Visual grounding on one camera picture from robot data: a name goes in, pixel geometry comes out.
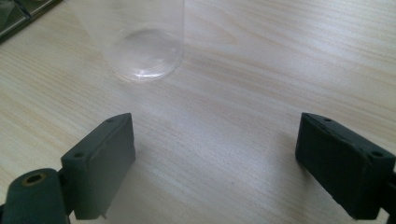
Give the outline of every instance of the cup bottom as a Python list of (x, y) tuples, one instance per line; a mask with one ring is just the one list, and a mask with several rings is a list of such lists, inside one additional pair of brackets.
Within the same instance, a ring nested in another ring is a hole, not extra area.
[(183, 41), (159, 29), (119, 32), (105, 56), (127, 81), (148, 81), (173, 72), (183, 57)]

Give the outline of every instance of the clear plastic cup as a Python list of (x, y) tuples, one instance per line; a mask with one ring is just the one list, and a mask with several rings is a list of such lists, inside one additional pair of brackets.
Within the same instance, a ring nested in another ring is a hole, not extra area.
[(184, 0), (66, 2), (121, 78), (152, 80), (181, 63)]

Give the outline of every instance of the screw hole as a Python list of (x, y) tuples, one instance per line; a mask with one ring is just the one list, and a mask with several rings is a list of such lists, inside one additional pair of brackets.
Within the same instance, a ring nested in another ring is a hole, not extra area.
[(376, 157), (383, 157), (384, 155), (382, 155), (382, 153), (380, 153), (380, 152), (372, 152), (372, 154), (374, 155), (374, 156), (376, 156)]
[(75, 158), (81, 158), (81, 157), (84, 157), (84, 153), (78, 152), (75, 154)]
[(46, 176), (44, 174), (35, 174), (35, 175), (30, 175), (26, 177), (23, 181), (22, 184), (24, 186), (30, 187), (35, 184), (40, 183)]

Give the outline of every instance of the wooden table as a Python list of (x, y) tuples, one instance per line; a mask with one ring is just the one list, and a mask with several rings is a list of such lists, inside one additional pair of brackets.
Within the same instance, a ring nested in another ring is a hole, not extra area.
[(396, 153), (395, 11), (186, 0), (182, 65), (137, 84), (114, 76), (61, 3), (0, 46), (0, 202), (13, 179), (60, 169), (100, 122), (131, 112), (137, 160), (108, 220), (73, 223), (354, 223), (294, 159), (300, 116)]

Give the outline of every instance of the wood grain surface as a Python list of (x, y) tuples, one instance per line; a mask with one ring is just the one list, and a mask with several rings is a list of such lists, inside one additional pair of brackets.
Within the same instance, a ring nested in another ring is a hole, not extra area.
[(181, 66), (137, 84), (61, 3), (0, 46), (0, 202), (131, 112), (137, 160), (108, 219), (73, 223), (355, 223), (294, 159), (299, 121), (320, 114), (396, 153), (395, 12), (392, 0), (186, 0)]

